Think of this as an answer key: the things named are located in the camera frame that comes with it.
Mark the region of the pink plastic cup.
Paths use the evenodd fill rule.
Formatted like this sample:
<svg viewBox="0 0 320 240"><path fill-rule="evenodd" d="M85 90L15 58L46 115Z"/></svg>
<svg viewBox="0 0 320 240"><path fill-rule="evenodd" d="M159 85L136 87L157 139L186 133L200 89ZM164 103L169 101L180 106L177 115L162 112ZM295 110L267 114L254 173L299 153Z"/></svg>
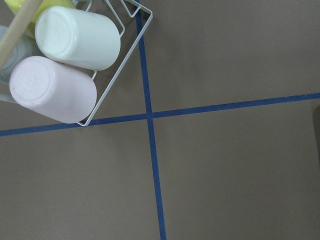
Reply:
<svg viewBox="0 0 320 240"><path fill-rule="evenodd" d="M42 56L27 57L16 65L9 90L19 105L66 124L85 119L97 100L89 75Z"/></svg>

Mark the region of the yellow plastic cup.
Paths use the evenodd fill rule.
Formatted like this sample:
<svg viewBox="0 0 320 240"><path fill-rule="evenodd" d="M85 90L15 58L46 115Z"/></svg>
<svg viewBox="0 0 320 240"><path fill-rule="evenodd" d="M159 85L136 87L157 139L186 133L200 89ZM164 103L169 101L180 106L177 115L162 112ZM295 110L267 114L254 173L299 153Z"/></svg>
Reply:
<svg viewBox="0 0 320 240"><path fill-rule="evenodd" d="M24 0L4 0L8 8L11 10L11 12L16 15L20 8L25 3ZM28 27L26 28L26 33L30 37L35 37L35 26L38 17L41 15L41 13L46 10L47 8L54 7L54 6L61 6L66 8L75 9L75 5L71 0L43 0L41 5L38 7L37 11L35 12L32 20L30 21Z"/></svg>

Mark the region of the white plastic cup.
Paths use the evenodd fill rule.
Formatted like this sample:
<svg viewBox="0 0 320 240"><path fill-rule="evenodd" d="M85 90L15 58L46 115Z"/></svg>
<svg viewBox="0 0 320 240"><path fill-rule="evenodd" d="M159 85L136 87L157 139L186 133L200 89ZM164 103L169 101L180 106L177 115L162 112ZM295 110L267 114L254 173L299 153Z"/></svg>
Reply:
<svg viewBox="0 0 320 240"><path fill-rule="evenodd" d="M63 6L40 14L35 39L46 57L94 71L112 66L121 49L120 33L108 17Z"/></svg>

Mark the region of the pale green plastic cup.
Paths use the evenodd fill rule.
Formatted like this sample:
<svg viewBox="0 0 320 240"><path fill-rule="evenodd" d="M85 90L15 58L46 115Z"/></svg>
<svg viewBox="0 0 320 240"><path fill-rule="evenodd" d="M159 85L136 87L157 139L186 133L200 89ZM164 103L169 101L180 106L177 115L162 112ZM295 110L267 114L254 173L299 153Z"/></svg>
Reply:
<svg viewBox="0 0 320 240"><path fill-rule="evenodd" d="M35 39L23 35L0 71L0 81L9 85L10 76L15 66L23 59L31 56L43 57L44 55L39 50Z"/></svg>

